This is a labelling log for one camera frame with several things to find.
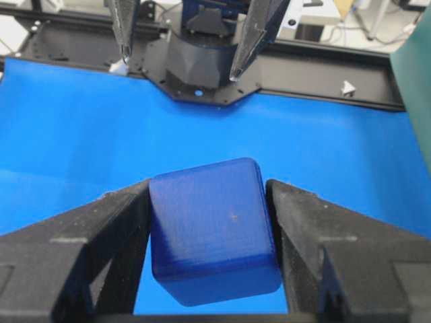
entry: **black metal frame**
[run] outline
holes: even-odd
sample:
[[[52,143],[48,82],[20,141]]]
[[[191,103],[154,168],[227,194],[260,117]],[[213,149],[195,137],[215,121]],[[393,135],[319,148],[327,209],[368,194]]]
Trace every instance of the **black metal frame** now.
[[[34,2],[38,8],[39,0]],[[71,11],[52,14],[1,5],[0,14],[16,17],[29,30],[34,21],[42,22],[41,28],[25,41],[22,59],[97,71],[108,71],[113,59],[119,59],[109,17]],[[142,73],[146,46],[166,31],[164,24],[138,21],[129,76],[146,78]],[[55,44],[52,47],[61,46],[62,42],[80,44],[73,49],[75,52],[58,55],[47,40]],[[92,46],[104,46],[106,56],[91,57]],[[391,112],[405,111],[388,54],[295,40],[268,46],[258,62],[261,66],[260,93],[341,102]],[[355,96],[342,96],[344,80],[357,87]]]
[[[290,314],[133,316],[151,227],[149,182],[107,193],[0,236],[0,320],[416,323],[431,319],[431,240],[277,180],[267,181],[265,199]]]

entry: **blue surface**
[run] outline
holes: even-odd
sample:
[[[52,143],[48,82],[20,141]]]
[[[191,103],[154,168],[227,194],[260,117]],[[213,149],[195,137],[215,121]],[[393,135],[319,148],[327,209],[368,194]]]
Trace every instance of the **blue surface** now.
[[[323,199],[431,237],[431,179],[408,115],[254,95],[172,102],[150,82],[7,59],[0,83],[0,234],[157,174],[248,156]],[[153,279],[137,313],[282,312],[284,292],[196,308]]]
[[[256,162],[241,158],[156,176],[152,270],[196,306],[272,293],[281,275]]]

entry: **white object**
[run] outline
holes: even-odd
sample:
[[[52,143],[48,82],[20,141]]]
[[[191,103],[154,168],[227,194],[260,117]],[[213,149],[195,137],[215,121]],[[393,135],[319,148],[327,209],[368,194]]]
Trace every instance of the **white object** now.
[[[354,87],[349,81],[344,81],[344,86],[341,89],[343,96],[353,96],[356,92],[356,87]]]
[[[283,29],[296,30],[296,28],[298,28],[299,21],[301,20],[301,13],[302,13],[303,7],[304,7],[303,0],[290,1],[288,10],[286,11],[283,21],[281,22],[281,27],[278,32],[278,35],[280,35],[280,32]]]
[[[336,25],[341,20],[338,8],[333,0],[322,0],[323,5],[302,8],[301,24]]]
[[[0,38],[12,51],[17,52],[28,37],[28,31],[10,15],[0,15]],[[10,50],[0,45],[0,55],[8,55]]]
[[[410,0],[409,5],[419,5],[421,7],[427,7],[431,3],[431,0]]]
[[[109,73],[126,76],[129,74],[129,67],[123,62],[122,59],[120,59],[118,62],[110,65]]]

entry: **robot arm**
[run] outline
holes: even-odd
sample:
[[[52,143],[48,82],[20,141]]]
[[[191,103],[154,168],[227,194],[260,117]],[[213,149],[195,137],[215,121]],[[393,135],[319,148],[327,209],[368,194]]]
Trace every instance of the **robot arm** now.
[[[214,37],[234,33],[238,15],[247,14],[231,67],[230,79],[237,80],[268,42],[273,42],[290,3],[297,0],[184,0],[182,28]],[[139,0],[106,0],[114,33],[125,63],[133,48],[133,29]]]

